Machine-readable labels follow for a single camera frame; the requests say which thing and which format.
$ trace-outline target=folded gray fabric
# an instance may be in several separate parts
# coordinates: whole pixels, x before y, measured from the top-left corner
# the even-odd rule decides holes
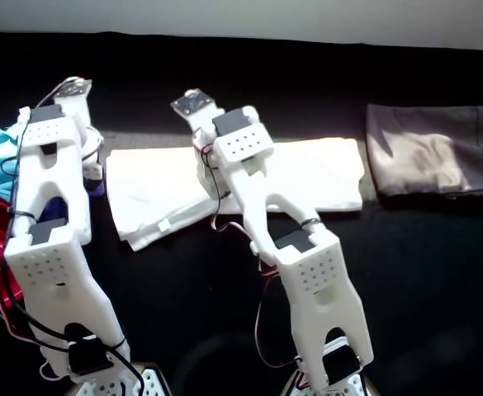
[[[367,106],[367,153],[384,196],[483,195],[483,106]]]

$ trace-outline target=white 3d-printed robot arm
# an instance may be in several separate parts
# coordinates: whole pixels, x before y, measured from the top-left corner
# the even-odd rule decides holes
[[[192,127],[197,156],[206,155],[209,167],[198,168],[201,184],[215,199],[216,188],[220,196],[229,191],[234,195],[253,253],[279,271],[291,304],[299,368],[310,387],[317,394],[361,394],[358,373],[373,360],[373,352],[340,241],[304,196],[280,187],[277,178],[286,175],[268,174],[273,142],[258,113],[251,106],[225,113],[199,90],[186,92],[172,106]],[[299,229],[272,240],[267,227],[270,204],[290,215]]]
[[[91,240],[83,177],[102,179],[97,162],[102,137],[90,126],[85,99],[90,81],[82,84],[58,92],[52,106],[21,111],[20,122],[28,124],[18,139],[16,218],[4,257],[23,291],[27,313],[66,337],[82,339],[66,341],[31,325],[37,340],[68,350],[41,347],[52,370],[77,383],[96,383],[94,394],[123,394],[123,384],[131,395],[135,377],[107,350],[115,347],[128,361],[129,346],[82,250]],[[67,204],[68,218],[36,222],[55,197]]]

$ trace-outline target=black surface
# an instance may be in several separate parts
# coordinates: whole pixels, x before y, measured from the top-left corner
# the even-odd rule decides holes
[[[215,117],[212,122],[218,136],[231,134],[250,125],[249,118],[243,113],[242,109],[235,109]]]
[[[35,57],[32,49],[41,45],[59,50]],[[221,59],[235,62],[215,62],[218,50]],[[239,52],[250,56],[232,56]],[[169,103],[192,87],[210,93],[227,109],[256,106],[275,138],[353,137],[362,154],[368,102],[483,105],[483,52],[0,35],[0,126],[15,120],[16,108],[35,105],[56,82],[73,74],[94,81],[89,99],[100,130],[151,133],[152,144],[155,132],[188,134]],[[483,201],[413,197],[381,204],[369,175],[367,170],[361,185],[361,214],[322,216],[342,240],[349,275],[364,303],[376,353],[367,374],[385,395],[480,389]],[[291,368],[265,368],[246,342],[252,338],[262,282],[243,235],[215,234],[202,221],[134,253],[118,242],[106,197],[92,199],[91,211],[88,262],[111,297],[134,360],[155,361],[168,382],[185,394],[243,394],[252,389],[253,377],[264,381],[251,394],[279,394]],[[291,231],[282,216],[269,217],[274,234]],[[262,322],[264,349],[275,362],[294,354],[287,315],[282,287],[275,281]],[[192,370],[188,354],[216,337],[230,340],[225,348],[232,352],[218,346],[210,352],[215,358]],[[20,384],[36,387],[36,394],[63,393],[66,384],[42,383],[37,350],[8,338],[1,323],[0,343],[0,367],[10,369],[8,381],[0,370],[0,394]],[[195,373],[200,373],[198,380],[190,380]],[[184,378],[193,385],[178,382]],[[230,387],[222,392],[198,388],[225,386],[223,379],[229,379]]]
[[[67,219],[54,219],[31,225],[28,229],[28,233],[32,236],[31,246],[48,242],[52,230],[63,227],[66,224]]]
[[[304,229],[297,229],[292,233],[277,239],[274,244],[278,249],[283,249],[286,246],[292,245],[300,253],[307,252],[315,247],[315,245],[309,240],[309,232]]]
[[[36,122],[54,120],[60,117],[63,117],[60,105],[42,106],[32,109],[29,123],[35,124]]]

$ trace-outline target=white cloth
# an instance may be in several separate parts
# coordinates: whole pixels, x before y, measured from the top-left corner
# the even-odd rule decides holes
[[[284,175],[286,184],[305,194],[320,212],[362,208],[358,182],[364,167],[354,139],[275,144],[268,171]],[[120,239],[134,251],[196,223],[217,207],[197,180],[190,147],[111,151],[107,195]],[[221,201],[220,212],[239,213],[233,196]]]

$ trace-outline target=red wire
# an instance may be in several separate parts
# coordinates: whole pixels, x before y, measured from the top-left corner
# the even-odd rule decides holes
[[[301,372],[297,377],[296,377],[296,383],[295,386],[298,390],[304,390],[309,388],[309,381],[305,381],[303,384],[300,383],[301,380],[303,380],[305,377],[305,374]]]

